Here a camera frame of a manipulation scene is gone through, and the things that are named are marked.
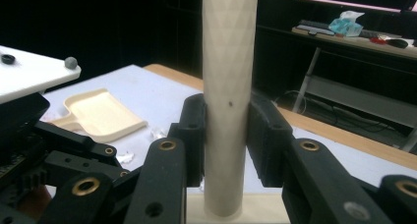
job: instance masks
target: vertical white tube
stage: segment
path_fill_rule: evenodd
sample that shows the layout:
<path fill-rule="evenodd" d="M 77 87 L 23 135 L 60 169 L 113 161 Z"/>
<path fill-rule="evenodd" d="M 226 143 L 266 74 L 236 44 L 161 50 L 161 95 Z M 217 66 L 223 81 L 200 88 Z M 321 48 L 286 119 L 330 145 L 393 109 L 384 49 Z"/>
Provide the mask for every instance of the vertical white tube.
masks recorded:
<path fill-rule="evenodd" d="M 208 105 L 205 208 L 242 205 L 258 0 L 203 0 L 203 77 Z"/>

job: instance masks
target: beige tray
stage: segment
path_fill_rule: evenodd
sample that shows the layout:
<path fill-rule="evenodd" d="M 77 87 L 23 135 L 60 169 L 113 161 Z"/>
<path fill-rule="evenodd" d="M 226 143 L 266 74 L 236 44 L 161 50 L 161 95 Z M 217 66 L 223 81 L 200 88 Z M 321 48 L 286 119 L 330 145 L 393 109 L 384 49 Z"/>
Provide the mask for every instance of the beige tray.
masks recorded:
<path fill-rule="evenodd" d="M 64 106 L 69 114 L 50 123 L 68 131 L 84 131 L 96 142 L 117 140 L 148 124 L 105 88 L 73 95 Z"/>

